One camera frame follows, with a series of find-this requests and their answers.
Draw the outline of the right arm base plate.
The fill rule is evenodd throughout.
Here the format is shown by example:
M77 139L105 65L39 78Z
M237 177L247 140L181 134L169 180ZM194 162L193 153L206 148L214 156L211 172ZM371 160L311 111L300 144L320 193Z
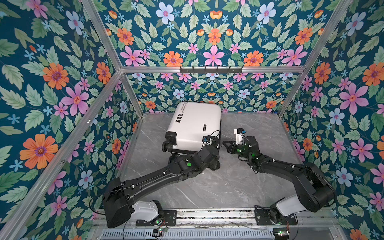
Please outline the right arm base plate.
M298 224L294 214L291 214L285 217L275 209L266 210L266 209L255 208L255 219L258 226L269 226L269 225L296 226Z

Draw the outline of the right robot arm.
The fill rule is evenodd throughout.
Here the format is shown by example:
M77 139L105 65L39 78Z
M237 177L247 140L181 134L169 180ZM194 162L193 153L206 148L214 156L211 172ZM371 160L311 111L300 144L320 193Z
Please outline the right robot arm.
M223 146L227 153L238 155L255 174L274 175L294 185L292 196L270 206L268 218L274 224L280 224L287 217L302 211L316 213L336 200L335 189L315 164L291 164L264 155L256 138L251 136L240 141L224 141Z

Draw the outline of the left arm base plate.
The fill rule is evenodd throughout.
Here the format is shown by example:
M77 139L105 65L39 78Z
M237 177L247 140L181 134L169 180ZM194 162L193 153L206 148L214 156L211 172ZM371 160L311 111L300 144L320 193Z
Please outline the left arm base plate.
M154 220L150 222L146 222L144 220L137 220L136 227L174 227L177 221L177 214L177 210L164 210Z

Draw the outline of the white black suitcase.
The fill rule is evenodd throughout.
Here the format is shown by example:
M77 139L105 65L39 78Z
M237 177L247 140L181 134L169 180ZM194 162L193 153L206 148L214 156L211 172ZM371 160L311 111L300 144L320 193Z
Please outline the white black suitcase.
M203 148L203 136L217 136L221 142L221 126L220 106L181 102L166 131L162 151L180 155L197 153Z

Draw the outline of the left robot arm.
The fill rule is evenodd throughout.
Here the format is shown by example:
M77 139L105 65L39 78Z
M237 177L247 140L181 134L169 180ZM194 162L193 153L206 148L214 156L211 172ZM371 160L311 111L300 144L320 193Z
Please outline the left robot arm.
M218 148L208 145L198 153L177 156L166 167L145 176L124 181L120 178L111 180L103 196L107 227L116 228L130 218L155 225L158 216L164 215L160 202L151 201L148 204L149 208L156 209L157 214L153 217L136 210L137 202L163 187L195 178L207 168L213 171L219 169L219 158Z

